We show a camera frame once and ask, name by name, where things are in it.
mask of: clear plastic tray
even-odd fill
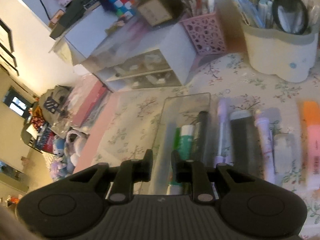
[[[152,147],[154,160],[151,181],[142,183],[140,194],[166,195],[176,128],[192,124],[200,111],[209,112],[209,109],[210,93],[167,98],[164,101]]]

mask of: floral tablecloth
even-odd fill
[[[302,83],[289,83],[277,76],[258,73],[250,67],[246,54],[229,54],[209,62],[190,74],[184,87],[131,90],[120,96],[116,113],[106,129],[92,165],[108,162],[118,166],[124,160],[142,158],[152,147],[164,100],[197,93],[211,93],[212,153],[217,150],[216,106],[220,97],[228,98],[229,113],[237,110],[261,109],[269,117],[274,135],[292,133],[295,138],[292,168],[287,171],[280,186],[298,194],[308,207],[308,217],[300,233],[308,239],[320,233],[320,190],[307,191],[303,176],[303,156],[306,153],[306,133],[300,118],[300,103],[312,99],[320,103],[320,57]],[[224,154],[232,163],[230,138],[226,138]],[[159,146],[154,146],[154,154]],[[141,183],[135,184],[139,193]]]

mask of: blue plush toy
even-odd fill
[[[54,136],[52,142],[52,149],[53,154],[57,155],[58,157],[63,157],[64,155],[64,139],[60,138],[58,135]]]

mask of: cable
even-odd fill
[[[47,15],[47,17],[48,17],[48,19],[49,19],[49,21],[50,21],[51,19],[50,19],[50,16],[49,16],[49,14],[48,14],[47,8],[44,6],[42,0],[40,0],[40,3],[42,4],[42,6],[43,6],[43,8],[44,8],[44,11],[45,11],[45,14]]]

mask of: window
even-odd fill
[[[20,95],[13,87],[9,88],[3,102],[23,118],[29,117],[29,108],[31,107],[31,103]]]

